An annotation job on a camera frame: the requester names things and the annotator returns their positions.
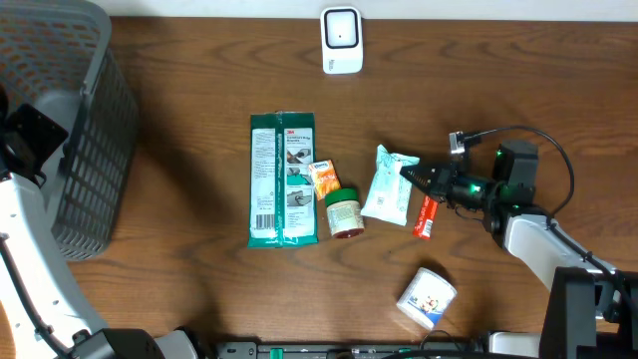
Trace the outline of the teal white snack packet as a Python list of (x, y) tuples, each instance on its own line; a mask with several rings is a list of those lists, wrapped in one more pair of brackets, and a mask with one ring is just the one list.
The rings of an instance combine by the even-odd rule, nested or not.
[(376, 172), (361, 214), (405, 226), (412, 184), (401, 175), (401, 169), (419, 162), (417, 157), (389, 153), (378, 145)]

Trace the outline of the red coffee stick sachet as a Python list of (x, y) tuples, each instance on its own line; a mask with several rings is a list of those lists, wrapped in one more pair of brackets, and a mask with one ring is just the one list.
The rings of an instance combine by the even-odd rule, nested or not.
[(417, 221), (413, 229), (413, 236), (430, 240), (432, 238), (432, 228), (438, 211), (439, 204), (428, 195), (424, 197)]

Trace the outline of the green lid white jar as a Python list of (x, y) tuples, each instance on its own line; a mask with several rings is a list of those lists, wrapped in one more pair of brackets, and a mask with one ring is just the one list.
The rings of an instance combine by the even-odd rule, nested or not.
[(325, 196), (328, 224), (334, 238), (349, 238), (362, 234), (365, 224), (358, 194), (353, 188), (341, 188)]

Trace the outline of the small orange carton box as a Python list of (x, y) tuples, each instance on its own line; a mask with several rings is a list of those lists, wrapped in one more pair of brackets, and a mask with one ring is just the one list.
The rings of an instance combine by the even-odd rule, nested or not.
[(331, 160), (310, 164), (308, 171), (318, 200), (324, 199), (327, 194), (341, 188)]

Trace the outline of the white blue labelled jar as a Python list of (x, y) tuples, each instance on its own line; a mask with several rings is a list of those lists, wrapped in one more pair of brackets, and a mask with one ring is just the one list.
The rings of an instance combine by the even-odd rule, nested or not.
[(422, 327), (433, 330), (457, 294), (443, 277), (421, 267), (401, 295), (397, 307)]

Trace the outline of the white red package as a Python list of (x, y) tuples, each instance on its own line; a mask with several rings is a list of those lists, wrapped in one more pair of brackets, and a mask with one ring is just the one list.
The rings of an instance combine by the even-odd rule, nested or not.
[(300, 247), (318, 242), (309, 166), (315, 162), (312, 113), (250, 117), (250, 248)]

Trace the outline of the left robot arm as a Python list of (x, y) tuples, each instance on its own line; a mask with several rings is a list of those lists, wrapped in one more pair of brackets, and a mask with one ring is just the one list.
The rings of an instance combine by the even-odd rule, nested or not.
[(1, 97), (1, 304), (19, 358), (212, 358), (193, 331), (111, 328), (79, 287), (47, 221), (45, 162), (68, 132)]

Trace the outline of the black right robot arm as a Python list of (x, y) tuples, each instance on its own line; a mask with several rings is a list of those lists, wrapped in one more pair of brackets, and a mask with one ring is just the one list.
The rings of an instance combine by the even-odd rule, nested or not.
[(468, 145), (453, 141), (447, 164), (413, 165), (401, 175), (430, 199), (482, 214), (494, 242), (548, 288), (538, 335), (493, 332), (486, 358), (634, 358), (637, 275), (596, 257), (534, 202), (538, 148), (505, 141), (489, 178), (472, 176)]

